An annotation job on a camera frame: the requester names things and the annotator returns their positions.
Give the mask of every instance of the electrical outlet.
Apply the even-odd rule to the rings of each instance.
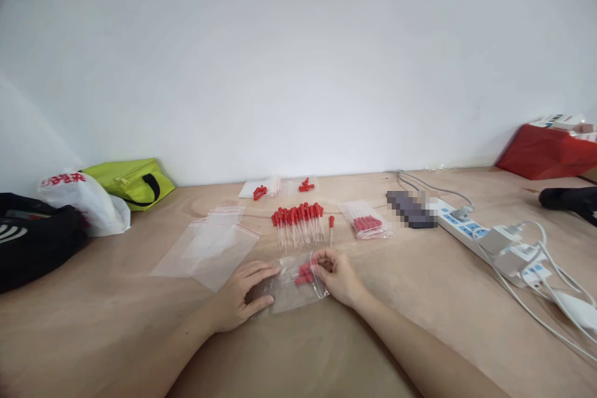
[[[438,199],[436,203],[428,203],[427,208],[429,210],[435,210],[437,213],[437,221],[438,224],[443,227],[446,231],[448,231],[454,238],[459,240],[462,244],[468,247],[473,253],[475,253],[479,258],[481,258],[484,262],[488,262],[487,256],[492,258],[492,262],[495,264],[496,257],[499,256],[492,256],[491,254],[485,254],[481,248],[477,245],[475,241],[473,241],[473,234],[476,236],[476,239],[480,241],[480,239],[488,233],[488,230],[483,228],[482,225],[479,223],[469,219],[465,222],[460,222],[454,219],[450,213],[456,210],[456,208],[452,207],[447,202]],[[541,276],[541,278],[545,279],[549,277],[552,273],[543,267],[540,263],[542,259],[545,257],[541,257],[538,263],[534,266],[537,268],[535,272]],[[521,277],[519,273],[515,273],[512,275],[511,273],[502,272],[498,269],[498,271],[507,278],[512,284],[518,287],[526,287],[528,286],[525,280],[527,280],[531,285],[538,284],[537,275],[533,272],[527,272],[525,274],[524,279]]]

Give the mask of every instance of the zipper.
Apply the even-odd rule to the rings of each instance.
[[[130,182],[128,180],[126,180],[125,176],[128,176],[129,174],[134,173],[136,170],[140,170],[141,168],[146,167],[147,165],[153,163],[154,160],[155,159],[152,159],[151,162],[147,162],[145,165],[141,165],[141,166],[138,166],[136,168],[133,168],[132,170],[130,170],[130,171],[122,174],[121,176],[114,177],[114,180],[117,181],[117,182],[122,182],[125,185],[129,185]]]

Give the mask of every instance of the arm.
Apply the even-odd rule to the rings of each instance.
[[[204,306],[186,319],[151,354],[139,359],[108,384],[98,397],[142,396],[163,398],[182,369],[215,333],[230,331],[249,317],[274,303],[271,295],[246,304],[249,290],[278,268],[261,261],[240,266],[224,286]]]
[[[315,258],[330,293],[367,321],[426,398],[508,396],[465,358],[374,297],[345,254],[322,250]]]

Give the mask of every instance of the white wall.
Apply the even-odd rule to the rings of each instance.
[[[42,177],[82,167],[39,110],[1,75],[0,135],[0,192],[35,197]]]
[[[597,119],[596,22],[595,0],[0,0],[0,72],[84,163],[155,155],[182,185],[490,164],[541,114]]]

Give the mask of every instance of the green bag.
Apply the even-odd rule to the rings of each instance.
[[[107,162],[84,169],[105,190],[126,201],[132,211],[143,211],[174,189],[157,160]]]

